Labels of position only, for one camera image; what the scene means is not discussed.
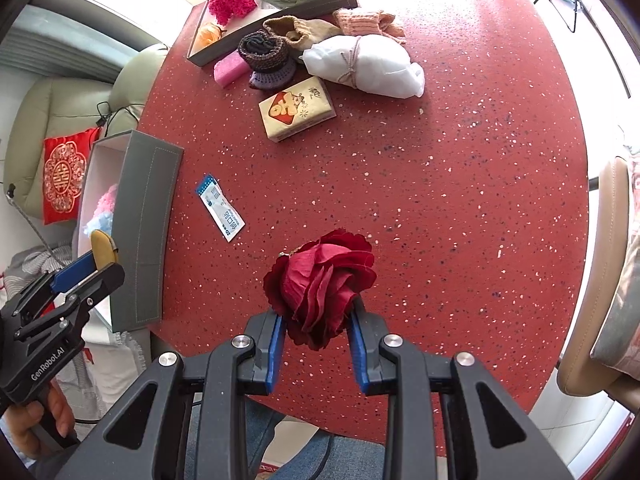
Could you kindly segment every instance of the white wall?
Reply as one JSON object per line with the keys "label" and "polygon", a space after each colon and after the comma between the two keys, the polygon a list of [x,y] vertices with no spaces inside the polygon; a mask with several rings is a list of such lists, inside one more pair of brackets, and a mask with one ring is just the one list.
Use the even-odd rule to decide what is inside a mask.
{"label": "white wall", "polygon": [[[4,174],[4,155],[15,115],[22,98],[39,78],[40,76],[30,72],[0,66],[0,175]],[[43,228],[40,221],[36,221],[36,225],[48,242],[70,239],[68,227],[51,225]],[[20,213],[8,204],[2,192],[0,196],[0,272],[6,268],[15,253],[41,244],[42,242]]]}

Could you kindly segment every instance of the silver screw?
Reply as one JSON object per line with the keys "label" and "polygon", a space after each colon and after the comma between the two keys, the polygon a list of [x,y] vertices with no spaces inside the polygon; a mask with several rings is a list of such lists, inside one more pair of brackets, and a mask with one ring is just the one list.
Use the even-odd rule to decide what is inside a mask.
{"label": "silver screw", "polygon": [[387,334],[383,341],[385,345],[391,346],[391,348],[397,348],[402,344],[402,338],[398,334]]}
{"label": "silver screw", "polygon": [[231,344],[236,348],[247,348],[251,344],[251,338],[247,335],[237,335],[231,340]]}
{"label": "silver screw", "polygon": [[158,358],[158,362],[162,366],[172,366],[178,360],[178,356],[173,352],[165,352]]}
{"label": "silver screw", "polygon": [[476,358],[473,357],[469,352],[460,352],[456,355],[456,361],[463,366],[471,366],[476,362]]}

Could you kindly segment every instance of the table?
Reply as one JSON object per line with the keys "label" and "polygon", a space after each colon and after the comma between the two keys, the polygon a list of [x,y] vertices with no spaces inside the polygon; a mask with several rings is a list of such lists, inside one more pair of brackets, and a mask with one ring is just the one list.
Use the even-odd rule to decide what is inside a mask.
{"label": "table", "polygon": [[[584,269],[587,160],[575,99],[528,0],[397,1],[424,96],[328,84],[338,117],[279,144],[258,113],[267,96],[247,78],[223,90],[211,66],[185,60],[199,9],[191,14],[140,123],[184,147],[154,331],[186,355],[211,350],[267,307],[262,278],[280,251],[341,226],[374,248],[368,309],[425,351],[472,352],[528,411],[558,359]],[[246,221],[231,243],[194,193],[206,173]],[[320,353],[289,341],[283,361],[263,402],[383,441],[385,399],[359,395],[345,336]]]}

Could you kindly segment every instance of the human hand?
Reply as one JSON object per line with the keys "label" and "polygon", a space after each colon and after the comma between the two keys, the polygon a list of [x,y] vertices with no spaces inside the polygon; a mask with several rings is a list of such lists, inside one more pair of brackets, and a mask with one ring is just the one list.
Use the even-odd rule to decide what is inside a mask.
{"label": "human hand", "polygon": [[[47,404],[49,411],[56,420],[56,429],[61,436],[67,436],[74,428],[76,420],[71,407],[62,393],[58,383],[51,381]],[[38,459],[50,451],[40,442],[31,428],[40,423],[44,408],[39,401],[34,400],[26,406],[11,406],[4,412],[6,421],[15,446],[26,456]]]}

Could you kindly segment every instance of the blue jeans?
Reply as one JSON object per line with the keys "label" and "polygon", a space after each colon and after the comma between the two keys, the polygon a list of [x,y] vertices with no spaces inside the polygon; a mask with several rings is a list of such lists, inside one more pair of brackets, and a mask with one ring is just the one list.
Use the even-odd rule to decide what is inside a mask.
{"label": "blue jeans", "polygon": [[[246,400],[246,455],[249,478],[258,473],[264,451],[273,440],[276,425],[284,418],[255,402]],[[195,443],[200,407],[191,412],[191,425],[184,463],[185,480],[194,478]],[[318,430],[305,447],[278,469],[270,480],[379,480],[385,448],[363,440]]]}

